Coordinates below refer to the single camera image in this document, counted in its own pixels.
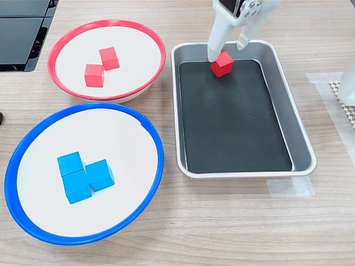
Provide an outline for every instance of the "silver tray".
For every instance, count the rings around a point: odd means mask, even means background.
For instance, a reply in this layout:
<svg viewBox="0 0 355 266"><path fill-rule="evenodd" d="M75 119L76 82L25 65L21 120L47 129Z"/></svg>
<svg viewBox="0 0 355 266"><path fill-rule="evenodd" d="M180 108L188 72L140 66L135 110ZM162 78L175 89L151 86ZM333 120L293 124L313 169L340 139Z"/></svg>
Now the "silver tray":
<svg viewBox="0 0 355 266"><path fill-rule="evenodd" d="M274 47L261 40L253 40L242 51L236 49L236 42L228 42L224 49L238 63L244 60L257 62L261 68L262 76L265 81L265 86L270 95L275 121L277 120L280 128L280 137L285 144L285 150L290 160L290 169L288 171L253 171L248 169L248 165L243 166L244 171L192 171L189 167L189 154L186 154L184 132L184 117L183 117L183 101L181 97L180 84L180 66L184 63L207 62L207 43L184 43L177 45L171 52L171 63L173 70L173 90L174 90L174 118L175 118L175 138L176 138L176 157L179 169L188 177L193 179L204 178L250 178L250 177L291 177L291 176L306 176L312 173L316 168L316 157L313 152L311 143L308 139L305 127L302 124L298 114L295 102L288 87L285 75L282 71L280 61L277 57ZM206 161L206 168L212 161Z"/></svg>

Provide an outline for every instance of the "red cube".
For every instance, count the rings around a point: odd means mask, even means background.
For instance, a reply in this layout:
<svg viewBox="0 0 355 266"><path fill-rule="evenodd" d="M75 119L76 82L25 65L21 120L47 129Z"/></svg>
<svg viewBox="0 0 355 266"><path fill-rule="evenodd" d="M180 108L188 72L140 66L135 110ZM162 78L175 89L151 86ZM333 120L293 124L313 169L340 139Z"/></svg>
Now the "red cube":
<svg viewBox="0 0 355 266"><path fill-rule="evenodd" d="M227 52L221 53L218 59L211 63L211 69L218 78L231 73L233 66L234 60L229 56L229 54L227 54Z"/></svg>
<svg viewBox="0 0 355 266"><path fill-rule="evenodd" d="M120 67L114 47L101 49L99 52L105 70L110 70L110 69Z"/></svg>
<svg viewBox="0 0 355 266"><path fill-rule="evenodd" d="M85 82L87 87L102 88L104 86L104 67L102 65L87 64Z"/></svg>

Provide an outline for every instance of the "blue rim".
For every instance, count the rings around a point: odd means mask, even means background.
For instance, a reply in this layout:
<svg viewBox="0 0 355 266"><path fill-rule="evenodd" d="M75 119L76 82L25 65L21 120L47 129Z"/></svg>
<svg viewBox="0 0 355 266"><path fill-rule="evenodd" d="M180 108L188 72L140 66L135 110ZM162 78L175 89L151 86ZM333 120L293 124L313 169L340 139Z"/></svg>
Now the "blue rim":
<svg viewBox="0 0 355 266"><path fill-rule="evenodd" d="M151 186L150 191L148 192L145 199L142 201L142 203L133 213L131 213L126 219L118 223L116 226L113 226L100 233L92 234L90 236L83 236L83 237L58 236L56 234L51 234L40 229L27 217L26 213L24 212L17 193L18 167L21 162L22 156L26 152L27 148L36 139L36 137L39 136L39 134L41 134L46 128L48 128L53 123L57 122L58 120L68 115L75 114L76 112L81 112L89 109L117 110L117 111L125 112L126 114L129 114L134 118L136 118L137 120L139 120L142 126L148 131L148 133L151 135L151 137L155 142L155 146L158 151L158 167L156 169L156 175L155 175L153 185ZM46 118L41 123L39 123L34 129L32 129L20 142L15 152L13 153L9 165L7 167L7 171L5 175L5 198L12 217L30 235L40 240L43 240L45 242L58 244L58 245L87 244L87 243L101 240L120 231L121 229L129 225L135 218L137 218L138 215L141 214L141 212L147 207L147 205L153 198L156 190L158 189L159 183L161 181L161 177L163 175L163 168L164 168L163 143L161 142L159 134L155 130L154 126L145 116L143 116L142 114L138 113L137 111L129 107L119 105L119 104L110 104L110 103L80 104L59 111L54 115L51 115L50 117Z"/></svg>

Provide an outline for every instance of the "blue cube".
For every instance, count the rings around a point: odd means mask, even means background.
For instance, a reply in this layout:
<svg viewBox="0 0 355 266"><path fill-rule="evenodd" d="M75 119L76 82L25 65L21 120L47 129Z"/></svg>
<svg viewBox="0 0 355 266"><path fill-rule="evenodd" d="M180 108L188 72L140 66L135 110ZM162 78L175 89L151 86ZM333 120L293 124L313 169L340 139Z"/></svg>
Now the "blue cube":
<svg viewBox="0 0 355 266"><path fill-rule="evenodd" d="M115 184L112 171L106 160L86 165L87 178L93 191L103 190Z"/></svg>
<svg viewBox="0 0 355 266"><path fill-rule="evenodd" d="M63 177L70 173L75 173L84 170L82 159L79 152L67 154L57 158L59 164L60 175Z"/></svg>
<svg viewBox="0 0 355 266"><path fill-rule="evenodd" d="M85 170L63 176L65 195L70 204L92 196Z"/></svg>

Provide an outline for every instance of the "red-rimmed bowl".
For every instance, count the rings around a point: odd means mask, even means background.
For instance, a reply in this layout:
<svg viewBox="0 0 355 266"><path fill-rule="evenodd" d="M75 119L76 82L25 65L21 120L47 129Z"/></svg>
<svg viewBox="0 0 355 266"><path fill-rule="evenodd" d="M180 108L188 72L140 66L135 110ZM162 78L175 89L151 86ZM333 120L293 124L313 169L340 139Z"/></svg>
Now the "red-rimmed bowl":
<svg viewBox="0 0 355 266"><path fill-rule="evenodd" d="M85 84L86 64L102 64L99 50L115 47L120 68L104 72L103 88ZM152 84L163 70L163 41L150 28L132 21L104 20L73 29L53 47L48 71L53 81L74 96L98 101L129 101Z"/></svg>

